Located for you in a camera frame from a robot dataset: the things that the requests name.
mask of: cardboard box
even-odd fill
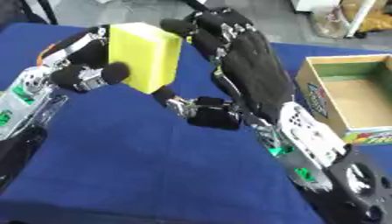
[[[346,143],[392,144],[392,55],[307,58],[298,85],[314,117]]]

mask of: blue cloth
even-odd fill
[[[0,89],[36,55],[80,28],[14,24],[0,35]],[[377,53],[274,44],[290,74],[305,56]],[[173,89],[224,97],[212,67],[184,45]],[[389,172],[388,146],[363,148]],[[49,137],[0,198],[0,216],[39,224],[194,222],[322,223],[250,129],[192,127],[125,85],[73,94]]]

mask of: robotic arm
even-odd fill
[[[392,223],[389,176],[294,102],[291,79],[251,21],[218,8],[161,26],[216,65],[213,83],[233,100],[186,100],[161,87],[159,103],[192,125],[238,130],[244,122],[327,223]]]
[[[38,65],[25,69],[0,96],[0,189],[24,168],[46,139],[49,122],[68,100],[130,75],[127,66],[107,63],[107,27],[91,28],[51,45]]]

